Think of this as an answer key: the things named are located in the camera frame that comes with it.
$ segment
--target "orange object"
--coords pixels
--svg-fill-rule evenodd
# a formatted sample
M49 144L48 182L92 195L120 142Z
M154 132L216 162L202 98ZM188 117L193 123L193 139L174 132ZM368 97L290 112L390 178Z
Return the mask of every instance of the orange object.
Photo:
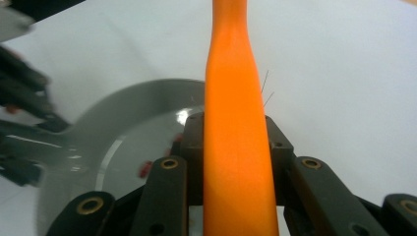
M213 0L205 106L204 235L278 235L246 0Z

